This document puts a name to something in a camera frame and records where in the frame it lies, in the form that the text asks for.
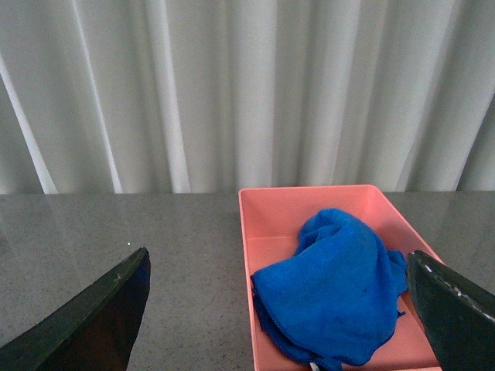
pink tray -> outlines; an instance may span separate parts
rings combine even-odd
[[[370,226],[388,249],[399,250],[404,255],[423,250],[440,260],[384,194],[372,185],[242,189],[239,203],[256,371],[310,369],[285,357],[261,330],[253,308],[250,277],[263,267],[291,257],[302,224],[321,209],[337,207],[353,214]],[[399,309],[406,311],[406,315],[398,319],[392,339],[380,347],[366,365],[344,365],[344,369],[441,371],[408,292],[399,298]]]

table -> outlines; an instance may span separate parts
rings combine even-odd
[[[495,292],[495,192],[386,196]],[[253,369],[237,195],[0,196],[0,345],[140,246],[151,292],[129,370]]]

blue microfiber cloth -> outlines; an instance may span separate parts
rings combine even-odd
[[[406,263],[358,218],[324,209],[299,232],[294,256],[252,276],[261,327],[289,358],[361,366],[393,334]]]

granite surface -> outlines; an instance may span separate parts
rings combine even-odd
[[[495,192],[387,197],[495,292]],[[152,286],[128,369],[253,369],[237,195],[0,196],[0,345],[140,246]]]

crumpled cloth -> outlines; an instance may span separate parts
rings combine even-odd
[[[289,358],[328,371],[361,366],[394,334],[406,269],[358,218],[323,209],[300,230],[293,257],[251,276],[254,306]]]

